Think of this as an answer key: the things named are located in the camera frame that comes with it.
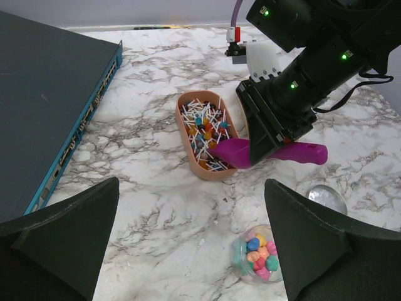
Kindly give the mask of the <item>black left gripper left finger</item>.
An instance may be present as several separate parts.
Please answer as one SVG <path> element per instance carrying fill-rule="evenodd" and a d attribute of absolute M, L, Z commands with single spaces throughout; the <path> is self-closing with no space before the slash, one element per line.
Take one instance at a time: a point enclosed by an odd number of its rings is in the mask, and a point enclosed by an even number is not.
<path fill-rule="evenodd" d="M 1 300 L 92 300 L 119 196 L 111 177 L 1 223 Z"/>

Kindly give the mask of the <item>purple plastic scoop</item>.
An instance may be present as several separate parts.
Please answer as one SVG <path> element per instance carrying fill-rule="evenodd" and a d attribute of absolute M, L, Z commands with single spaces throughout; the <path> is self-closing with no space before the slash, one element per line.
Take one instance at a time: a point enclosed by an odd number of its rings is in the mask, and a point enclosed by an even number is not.
<path fill-rule="evenodd" d="M 249 169 L 254 165 L 250 161 L 249 145 L 247 139 L 227 139 L 207 151 L 236 169 Z M 325 145 L 292 142 L 268 155 L 268 159 L 323 165 L 328 160 L 328 149 Z"/>

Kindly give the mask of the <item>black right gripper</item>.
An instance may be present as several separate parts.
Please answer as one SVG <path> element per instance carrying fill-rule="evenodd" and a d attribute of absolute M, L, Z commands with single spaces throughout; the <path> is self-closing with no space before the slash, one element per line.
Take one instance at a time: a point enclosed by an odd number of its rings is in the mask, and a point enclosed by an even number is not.
<path fill-rule="evenodd" d="M 323 99 L 370 67 L 365 49 L 338 33 L 319 31 L 302 47 L 278 76 L 260 82 L 249 77 L 236 89 L 246 116 L 252 166 L 308 133 Z"/>

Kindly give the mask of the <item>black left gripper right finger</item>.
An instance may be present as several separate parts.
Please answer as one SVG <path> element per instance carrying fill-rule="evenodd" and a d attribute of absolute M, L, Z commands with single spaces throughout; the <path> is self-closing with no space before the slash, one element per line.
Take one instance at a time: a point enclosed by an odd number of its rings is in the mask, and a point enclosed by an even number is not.
<path fill-rule="evenodd" d="M 400 300 L 400 233 L 267 179 L 264 198 L 288 300 Z"/>

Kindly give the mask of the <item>silver round jar lid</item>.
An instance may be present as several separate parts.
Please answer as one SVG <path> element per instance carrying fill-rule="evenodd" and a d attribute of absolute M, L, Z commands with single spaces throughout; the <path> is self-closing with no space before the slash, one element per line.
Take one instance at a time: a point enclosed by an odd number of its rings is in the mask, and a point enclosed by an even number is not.
<path fill-rule="evenodd" d="M 306 197 L 341 214 L 348 214 L 345 200 L 332 187 L 322 184 L 313 186 L 306 193 Z"/>

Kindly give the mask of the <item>pink tray of lollipops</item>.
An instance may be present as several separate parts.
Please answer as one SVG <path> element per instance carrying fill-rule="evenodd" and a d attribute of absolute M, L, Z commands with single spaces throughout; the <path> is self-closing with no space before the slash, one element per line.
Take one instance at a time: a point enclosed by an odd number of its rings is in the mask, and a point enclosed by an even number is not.
<path fill-rule="evenodd" d="M 178 97 L 175 119 L 191 171 L 206 181 L 233 176 L 237 169 L 212 154 L 223 142 L 237 138 L 227 105 L 220 95 L 196 90 Z"/>

